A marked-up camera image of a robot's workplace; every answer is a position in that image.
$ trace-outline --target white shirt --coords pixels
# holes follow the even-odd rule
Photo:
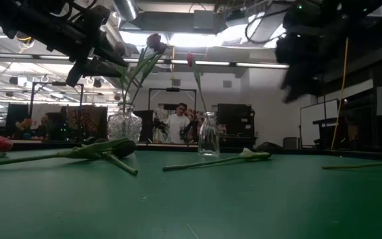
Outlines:
[[[186,116],[178,116],[176,114],[172,114],[166,121],[166,124],[169,125],[169,135],[168,141],[170,143],[185,143],[180,138],[180,130],[184,129],[190,120]]]

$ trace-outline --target glass vase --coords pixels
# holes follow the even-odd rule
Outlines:
[[[204,122],[200,128],[198,138],[199,156],[219,157],[219,130],[216,125],[215,113],[207,112],[204,114]]]
[[[138,143],[143,128],[143,120],[133,113],[133,107],[125,111],[120,109],[116,114],[109,116],[107,123],[107,137],[109,140],[127,137]]]

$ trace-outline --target green table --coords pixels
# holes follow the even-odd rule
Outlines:
[[[272,159],[163,172],[199,158],[138,151],[125,159],[136,177],[105,161],[0,166],[0,238],[382,238],[382,167],[325,171],[368,161]]]

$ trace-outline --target desk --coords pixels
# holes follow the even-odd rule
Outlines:
[[[273,155],[162,171],[200,160],[195,152],[136,151],[124,159],[135,177],[106,161],[2,165],[0,238],[382,238],[382,167],[320,168],[369,160]]]

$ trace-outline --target man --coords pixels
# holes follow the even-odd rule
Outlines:
[[[184,113],[188,106],[184,103],[179,103],[176,108],[176,114],[172,114],[166,121],[166,125],[169,125],[168,142],[170,143],[185,143],[180,138],[180,131],[184,129],[190,120],[184,116]]]

